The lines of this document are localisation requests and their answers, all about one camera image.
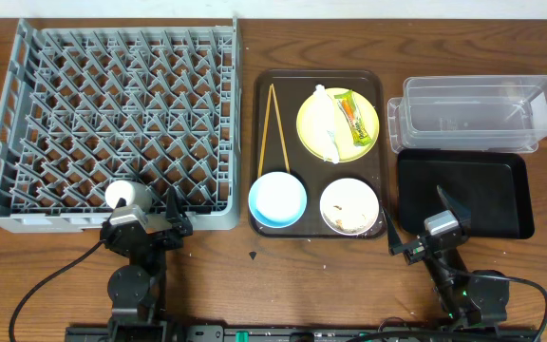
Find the white bowl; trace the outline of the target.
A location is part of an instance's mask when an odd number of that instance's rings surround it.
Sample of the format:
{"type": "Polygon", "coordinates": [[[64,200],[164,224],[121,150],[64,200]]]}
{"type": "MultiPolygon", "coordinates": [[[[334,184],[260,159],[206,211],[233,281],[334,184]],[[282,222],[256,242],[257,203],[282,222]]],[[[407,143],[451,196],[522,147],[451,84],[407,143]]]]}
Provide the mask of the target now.
{"type": "Polygon", "coordinates": [[[343,178],[324,189],[319,209],[331,230],[343,236],[359,236],[375,226],[381,205],[374,190],[365,182],[343,178]]]}

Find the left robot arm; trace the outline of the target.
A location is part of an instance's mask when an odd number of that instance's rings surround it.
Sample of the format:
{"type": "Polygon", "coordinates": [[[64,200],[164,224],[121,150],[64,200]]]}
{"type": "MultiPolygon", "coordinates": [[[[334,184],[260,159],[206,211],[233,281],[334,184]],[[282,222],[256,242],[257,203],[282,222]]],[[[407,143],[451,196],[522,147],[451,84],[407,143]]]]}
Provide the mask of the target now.
{"type": "Polygon", "coordinates": [[[153,232],[148,231],[148,217],[140,206],[123,199],[102,225],[104,247],[129,260],[107,285],[112,320],[118,325],[153,325],[165,311],[165,254],[182,248],[183,239],[193,234],[176,190],[166,192],[165,204],[163,226],[153,232]]]}

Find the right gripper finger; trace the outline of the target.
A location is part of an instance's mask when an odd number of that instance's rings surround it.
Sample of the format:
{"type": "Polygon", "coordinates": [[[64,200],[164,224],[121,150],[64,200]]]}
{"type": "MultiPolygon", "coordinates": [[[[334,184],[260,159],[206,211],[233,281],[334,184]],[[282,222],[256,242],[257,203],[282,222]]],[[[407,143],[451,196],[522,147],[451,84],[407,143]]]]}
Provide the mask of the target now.
{"type": "Polygon", "coordinates": [[[443,206],[451,212],[461,227],[471,226],[471,211],[469,208],[453,199],[440,185],[437,186],[438,196],[443,206]]]}
{"type": "Polygon", "coordinates": [[[400,236],[398,235],[394,221],[386,208],[383,208],[383,214],[387,225],[388,252],[392,256],[401,254],[404,250],[403,243],[400,236]]]}

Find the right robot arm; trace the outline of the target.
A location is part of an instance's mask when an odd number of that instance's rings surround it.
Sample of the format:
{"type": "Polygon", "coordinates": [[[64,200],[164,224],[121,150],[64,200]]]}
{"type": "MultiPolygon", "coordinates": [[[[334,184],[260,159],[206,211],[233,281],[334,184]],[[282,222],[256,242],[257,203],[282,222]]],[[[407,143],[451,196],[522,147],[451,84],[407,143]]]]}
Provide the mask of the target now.
{"type": "Polygon", "coordinates": [[[494,327],[507,319],[509,284],[493,270],[467,270],[458,247],[471,236],[471,212],[437,188],[444,210],[424,220],[424,231],[403,243],[387,219],[388,251],[402,255],[408,265],[422,262],[434,282],[443,310],[455,329],[494,327]]]}

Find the wooden chopstick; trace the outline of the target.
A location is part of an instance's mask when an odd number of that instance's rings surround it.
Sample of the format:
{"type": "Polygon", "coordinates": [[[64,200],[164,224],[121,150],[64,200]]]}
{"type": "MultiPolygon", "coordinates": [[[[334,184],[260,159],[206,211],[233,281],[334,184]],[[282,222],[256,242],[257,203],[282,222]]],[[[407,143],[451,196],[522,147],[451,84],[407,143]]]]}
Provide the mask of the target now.
{"type": "Polygon", "coordinates": [[[282,125],[282,118],[281,118],[281,113],[280,113],[280,109],[279,109],[279,104],[278,104],[274,84],[270,85],[270,90],[272,92],[272,99],[273,99],[275,117],[276,117],[276,121],[277,121],[279,139],[280,139],[281,148],[282,148],[282,155],[283,155],[283,159],[284,159],[284,166],[285,166],[286,172],[288,174],[290,174],[291,173],[291,168],[290,168],[290,163],[289,163],[287,145],[286,145],[285,134],[284,134],[284,129],[283,129],[283,125],[282,125]]]}
{"type": "Polygon", "coordinates": [[[266,103],[266,110],[265,110],[265,117],[264,117],[263,132],[261,134],[261,147],[260,147],[260,152],[259,152],[257,178],[260,178],[263,174],[263,164],[264,164],[266,144],[267,144],[267,135],[268,135],[268,129],[269,129],[269,118],[270,118],[270,108],[271,108],[273,87],[274,87],[274,85],[271,84],[269,86],[269,89],[268,89],[268,96],[267,96],[267,103],[266,103]]]}

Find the green orange snack wrapper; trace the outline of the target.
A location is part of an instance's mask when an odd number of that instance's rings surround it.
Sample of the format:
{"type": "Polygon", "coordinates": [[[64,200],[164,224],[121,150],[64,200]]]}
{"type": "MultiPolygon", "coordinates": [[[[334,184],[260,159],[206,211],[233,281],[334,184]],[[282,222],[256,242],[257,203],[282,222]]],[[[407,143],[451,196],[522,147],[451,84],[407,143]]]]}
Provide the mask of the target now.
{"type": "Polygon", "coordinates": [[[334,99],[349,124],[353,144],[355,146],[366,146],[371,143],[371,137],[368,134],[360,108],[354,98],[354,91],[348,90],[337,94],[334,96],[334,99]]]}

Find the white wrapper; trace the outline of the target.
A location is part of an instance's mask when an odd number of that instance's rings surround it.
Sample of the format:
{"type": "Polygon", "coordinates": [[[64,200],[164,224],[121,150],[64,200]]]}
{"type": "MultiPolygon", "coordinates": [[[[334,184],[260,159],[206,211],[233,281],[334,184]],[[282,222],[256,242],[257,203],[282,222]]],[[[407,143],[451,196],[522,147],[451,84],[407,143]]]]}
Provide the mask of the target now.
{"type": "Polygon", "coordinates": [[[327,90],[323,85],[316,85],[313,92],[316,104],[317,122],[324,133],[323,159],[333,164],[340,162],[339,150],[335,137],[334,106],[327,90]]]}

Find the light blue bowl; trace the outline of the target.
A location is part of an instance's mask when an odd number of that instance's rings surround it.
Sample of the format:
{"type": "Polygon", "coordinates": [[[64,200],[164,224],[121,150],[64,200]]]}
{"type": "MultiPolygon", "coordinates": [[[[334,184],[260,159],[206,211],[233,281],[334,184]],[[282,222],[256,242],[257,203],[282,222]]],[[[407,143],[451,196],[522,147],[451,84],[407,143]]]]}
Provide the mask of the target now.
{"type": "Polygon", "coordinates": [[[270,172],[258,178],[249,190],[248,206],[263,226],[281,229],[297,223],[307,208],[303,183],[285,172],[270,172]]]}

